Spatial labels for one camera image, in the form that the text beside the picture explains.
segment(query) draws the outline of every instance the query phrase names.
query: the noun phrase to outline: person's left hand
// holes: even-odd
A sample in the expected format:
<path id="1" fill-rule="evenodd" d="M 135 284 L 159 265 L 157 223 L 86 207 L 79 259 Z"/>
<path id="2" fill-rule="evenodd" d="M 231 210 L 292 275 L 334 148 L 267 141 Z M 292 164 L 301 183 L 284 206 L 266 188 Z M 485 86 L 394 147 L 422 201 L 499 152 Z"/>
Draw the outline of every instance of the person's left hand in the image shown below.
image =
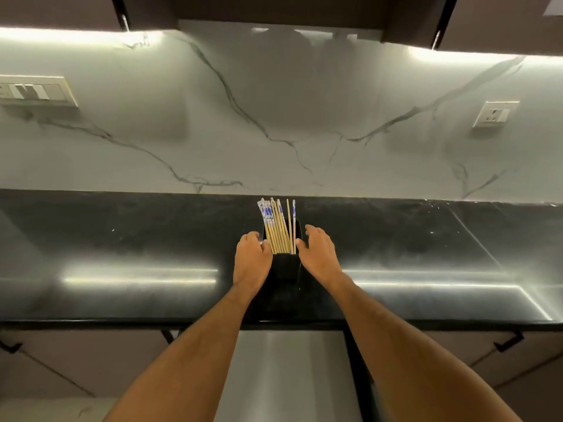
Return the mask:
<path id="1" fill-rule="evenodd" d="M 236 246 L 233 284 L 247 292 L 250 299 L 254 298 L 268 276 L 272 258 L 268 240 L 261 246 L 256 231 L 243 235 Z"/>

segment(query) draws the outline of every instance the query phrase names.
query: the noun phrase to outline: switch panel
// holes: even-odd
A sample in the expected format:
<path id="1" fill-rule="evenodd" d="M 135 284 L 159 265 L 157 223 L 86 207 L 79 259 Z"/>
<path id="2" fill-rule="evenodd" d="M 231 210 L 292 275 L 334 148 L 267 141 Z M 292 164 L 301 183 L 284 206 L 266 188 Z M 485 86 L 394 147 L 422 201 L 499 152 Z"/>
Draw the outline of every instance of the switch panel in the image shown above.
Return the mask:
<path id="1" fill-rule="evenodd" d="M 0 104 L 78 106 L 64 77 L 25 75 L 0 75 Z"/>
<path id="2" fill-rule="evenodd" d="M 519 102 L 485 102 L 473 127 L 502 127 Z"/>

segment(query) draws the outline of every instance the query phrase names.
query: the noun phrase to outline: backsplash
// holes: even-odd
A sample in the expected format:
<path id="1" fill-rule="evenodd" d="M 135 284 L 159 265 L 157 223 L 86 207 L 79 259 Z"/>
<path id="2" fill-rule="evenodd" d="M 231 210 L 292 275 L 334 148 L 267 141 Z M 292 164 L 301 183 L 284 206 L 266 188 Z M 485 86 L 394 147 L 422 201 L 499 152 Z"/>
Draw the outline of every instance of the backsplash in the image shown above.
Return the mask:
<path id="1" fill-rule="evenodd" d="M 0 74 L 64 76 L 79 104 L 0 107 L 0 187 L 563 202 L 563 58 L 240 23 L 64 32 L 0 33 Z M 487 100 L 520 105 L 473 129 Z"/>

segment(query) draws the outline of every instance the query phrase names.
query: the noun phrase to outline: person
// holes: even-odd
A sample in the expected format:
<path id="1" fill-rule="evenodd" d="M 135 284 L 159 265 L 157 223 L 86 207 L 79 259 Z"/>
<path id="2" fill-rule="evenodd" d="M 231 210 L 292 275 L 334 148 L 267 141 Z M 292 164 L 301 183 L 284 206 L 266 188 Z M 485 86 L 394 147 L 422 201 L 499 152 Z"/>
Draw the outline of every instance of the person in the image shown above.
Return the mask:
<path id="1" fill-rule="evenodd" d="M 306 231 L 308 246 L 297 241 L 301 262 L 342 309 L 393 421 L 520 421 L 473 370 L 356 286 L 321 228 Z M 268 241 L 243 235 L 232 288 L 152 362 L 104 421 L 212 422 L 243 315 L 271 263 Z"/>

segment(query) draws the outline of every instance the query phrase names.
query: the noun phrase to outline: black countertop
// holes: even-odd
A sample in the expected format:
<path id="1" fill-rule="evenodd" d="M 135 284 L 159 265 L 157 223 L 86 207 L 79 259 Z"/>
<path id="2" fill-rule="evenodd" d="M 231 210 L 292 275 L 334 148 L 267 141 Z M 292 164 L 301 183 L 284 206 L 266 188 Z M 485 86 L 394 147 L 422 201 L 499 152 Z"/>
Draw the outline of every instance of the black countertop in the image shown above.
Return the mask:
<path id="1" fill-rule="evenodd" d="M 0 190 L 0 326 L 185 326 L 229 289 L 257 196 Z M 426 329 L 559 329 L 563 209 L 298 197 L 371 296 Z M 269 278 L 246 328 L 340 329 L 301 269 Z"/>

